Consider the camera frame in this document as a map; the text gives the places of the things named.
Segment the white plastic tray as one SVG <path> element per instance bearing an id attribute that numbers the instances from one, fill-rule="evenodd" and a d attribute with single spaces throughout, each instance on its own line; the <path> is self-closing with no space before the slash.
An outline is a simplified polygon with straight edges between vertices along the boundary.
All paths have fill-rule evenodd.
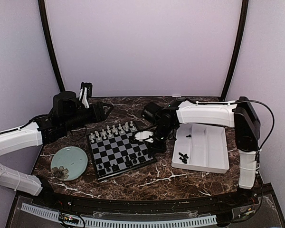
<path id="1" fill-rule="evenodd" d="M 179 159 L 179 152 L 188 155 L 187 164 Z M 197 123 L 181 124 L 176 131 L 171 166 L 225 174 L 229 170 L 225 128 Z"/>

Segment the black chess pawn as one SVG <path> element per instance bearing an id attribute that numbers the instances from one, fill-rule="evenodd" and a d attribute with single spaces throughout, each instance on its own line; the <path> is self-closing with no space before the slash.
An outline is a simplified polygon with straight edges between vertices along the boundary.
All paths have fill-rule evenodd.
<path id="1" fill-rule="evenodd" d="M 126 166 L 130 166 L 130 159 L 129 159 L 129 156 L 126 155 L 125 159 L 126 159 L 126 162 L 125 162 Z"/>

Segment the black and white chessboard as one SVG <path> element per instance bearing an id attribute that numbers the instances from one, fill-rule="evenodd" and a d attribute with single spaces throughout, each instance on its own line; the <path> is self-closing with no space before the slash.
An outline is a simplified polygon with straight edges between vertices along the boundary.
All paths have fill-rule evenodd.
<path id="1" fill-rule="evenodd" d="M 92 132 L 95 135 L 95 142 L 90 142 L 90 134 L 87 135 L 87 142 L 91 153 L 91 158 L 98 181 L 102 181 L 127 171 L 142 168 L 156 162 L 156 158 L 152 156 L 148 158 L 148 148 L 144 142 L 134 143 L 133 136 L 138 132 L 135 122 L 130 121 L 118 126 L 107 126 L 106 129 Z M 96 134 L 100 134 L 101 141 L 97 141 Z M 126 155 L 129 156 L 130 166 L 126 166 Z M 118 166 L 117 171 L 112 170 L 112 166 Z M 106 168 L 109 167 L 111 171 L 108 173 Z"/>

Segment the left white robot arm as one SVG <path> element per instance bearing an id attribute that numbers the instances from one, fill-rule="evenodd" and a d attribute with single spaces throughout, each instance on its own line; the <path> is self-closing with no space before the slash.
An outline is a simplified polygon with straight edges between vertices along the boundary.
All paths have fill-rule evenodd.
<path id="1" fill-rule="evenodd" d="M 103 102 L 92 104 L 89 108 L 84 105 L 68 105 L 66 110 L 52 108 L 47 115 L 36 116 L 23 126 L 0 132 L 0 157 L 53 143 L 74 129 L 102 122 L 113 108 L 113 105 Z M 22 173 L 1 163 L 0 186 L 38 196 L 47 207 L 57 204 L 57 195 L 51 192 L 51 185 L 46 179 Z"/>

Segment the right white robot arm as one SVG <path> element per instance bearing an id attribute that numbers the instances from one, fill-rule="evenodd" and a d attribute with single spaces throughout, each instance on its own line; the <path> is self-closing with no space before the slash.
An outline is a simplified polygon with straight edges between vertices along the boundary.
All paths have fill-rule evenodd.
<path id="1" fill-rule="evenodd" d="M 142 116 L 155 129 L 146 140 L 152 151 L 163 152 L 174 136 L 171 165 L 174 168 L 225 174 L 229 170 L 229 145 L 239 156 L 238 187 L 233 202 L 243 206 L 251 199 L 259 169 L 261 122 L 256 100 L 240 97 L 224 102 L 176 99 L 162 107 L 148 103 Z"/>

